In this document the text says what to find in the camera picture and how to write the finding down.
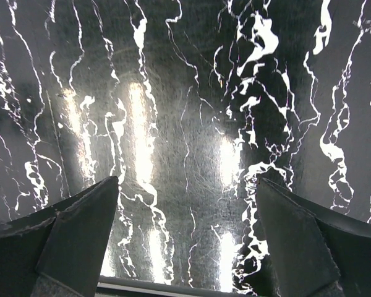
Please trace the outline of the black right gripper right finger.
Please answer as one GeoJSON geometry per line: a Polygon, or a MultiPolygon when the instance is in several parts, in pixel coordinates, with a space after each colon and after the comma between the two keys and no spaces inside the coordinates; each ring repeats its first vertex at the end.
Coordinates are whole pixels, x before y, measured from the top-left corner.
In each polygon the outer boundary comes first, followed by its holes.
{"type": "Polygon", "coordinates": [[[371,224],[265,178],[255,199],[281,296],[371,296],[371,224]]]}

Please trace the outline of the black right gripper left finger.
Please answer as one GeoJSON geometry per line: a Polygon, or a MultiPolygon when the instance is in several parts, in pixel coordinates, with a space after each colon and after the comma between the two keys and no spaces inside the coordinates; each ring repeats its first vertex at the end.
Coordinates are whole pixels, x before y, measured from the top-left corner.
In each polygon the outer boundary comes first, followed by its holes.
{"type": "Polygon", "coordinates": [[[110,176],[0,224],[0,296],[94,296],[118,196],[110,176]]]}

